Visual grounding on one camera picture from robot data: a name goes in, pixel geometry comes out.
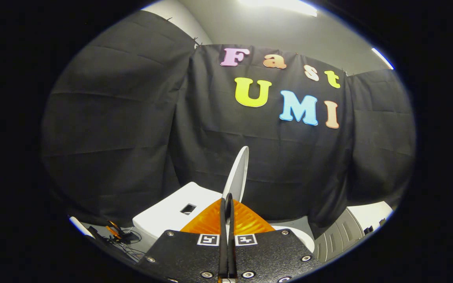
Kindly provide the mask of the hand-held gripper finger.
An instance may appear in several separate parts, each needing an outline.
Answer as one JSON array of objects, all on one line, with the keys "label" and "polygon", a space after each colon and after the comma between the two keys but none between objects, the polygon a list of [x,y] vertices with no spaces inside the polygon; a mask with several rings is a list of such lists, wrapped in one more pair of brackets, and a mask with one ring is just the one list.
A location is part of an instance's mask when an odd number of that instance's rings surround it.
[{"label": "hand-held gripper finger", "polygon": [[135,265],[165,283],[219,283],[228,276],[225,199],[214,201],[180,230],[165,230]]},{"label": "hand-held gripper finger", "polygon": [[228,276],[237,283],[284,283],[321,268],[304,232],[272,226],[232,198],[228,218]]}]

